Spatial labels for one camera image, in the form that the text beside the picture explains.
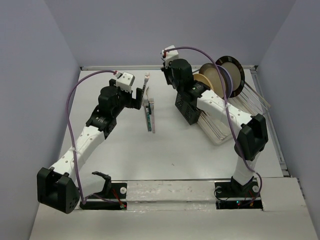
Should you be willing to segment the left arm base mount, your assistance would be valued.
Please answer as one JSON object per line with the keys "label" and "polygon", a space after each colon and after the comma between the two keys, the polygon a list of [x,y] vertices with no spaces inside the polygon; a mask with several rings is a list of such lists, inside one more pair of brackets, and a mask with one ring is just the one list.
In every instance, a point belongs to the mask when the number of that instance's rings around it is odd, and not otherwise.
{"label": "left arm base mount", "polygon": [[85,203],[80,202],[82,210],[126,210],[128,184],[113,181],[108,174],[94,171],[84,179],[82,186]]}

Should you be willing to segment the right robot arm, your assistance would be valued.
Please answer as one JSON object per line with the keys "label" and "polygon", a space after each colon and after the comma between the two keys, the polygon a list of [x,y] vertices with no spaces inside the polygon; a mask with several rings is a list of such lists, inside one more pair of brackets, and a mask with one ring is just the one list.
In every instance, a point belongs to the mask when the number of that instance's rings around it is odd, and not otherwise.
{"label": "right robot arm", "polygon": [[191,65],[183,58],[165,61],[161,71],[167,84],[177,91],[182,101],[181,113],[189,123],[195,122],[200,112],[206,112],[229,125],[238,155],[230,190],[235,196],[242,196],[249,189],[257,159],[269,140],[265,117],[250,115],[225,102],[208,85],[194,79]]}

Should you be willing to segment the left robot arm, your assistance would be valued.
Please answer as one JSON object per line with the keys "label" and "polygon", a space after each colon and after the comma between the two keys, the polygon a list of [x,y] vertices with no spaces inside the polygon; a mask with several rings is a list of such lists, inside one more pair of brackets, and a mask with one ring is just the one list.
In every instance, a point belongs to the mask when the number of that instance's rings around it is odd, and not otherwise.
{"label": "left robot arm", "polygon": [[142,89],[132,97],[135,77],[125,72],[100,90],[98,104],[85,123],[78,138],[71,139],[71,147],[50,168],[41,168],[36,176],[37,200],[65,214],[71,213],[80,200],[92,195],[104,198],[112,190],[111,177],[94,171],[79,183],[80,169],[94,150],[110,135],[117,124],[117,116],[125,109],[140,109]]}

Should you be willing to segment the silver fork black handle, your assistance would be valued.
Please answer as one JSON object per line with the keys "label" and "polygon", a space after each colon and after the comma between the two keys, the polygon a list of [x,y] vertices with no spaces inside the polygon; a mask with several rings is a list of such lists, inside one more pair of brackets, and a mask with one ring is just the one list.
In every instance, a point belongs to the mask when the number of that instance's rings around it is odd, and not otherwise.
{"label": "silver fork black handle", "polygon": [[147,88],[147,83],[150,79],[150,73],[146,72],[144,75],[144,83],[143,83],[143,87],[142,87],[142,100],[144,100],[145,98],[145,92],[146,92],[146,88]]}

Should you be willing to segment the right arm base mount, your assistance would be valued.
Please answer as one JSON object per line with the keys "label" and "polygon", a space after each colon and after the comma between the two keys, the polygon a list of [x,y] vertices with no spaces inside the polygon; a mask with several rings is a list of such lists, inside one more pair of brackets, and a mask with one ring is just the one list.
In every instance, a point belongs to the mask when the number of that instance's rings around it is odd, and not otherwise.
{"label": "right arm base mount", "polygon": [[257,196],[259,186],[256,180],[251,182],[245,191],[236,193],[229,181],[214,183],[213,194],[217,210],[263,209],[261,196]]}

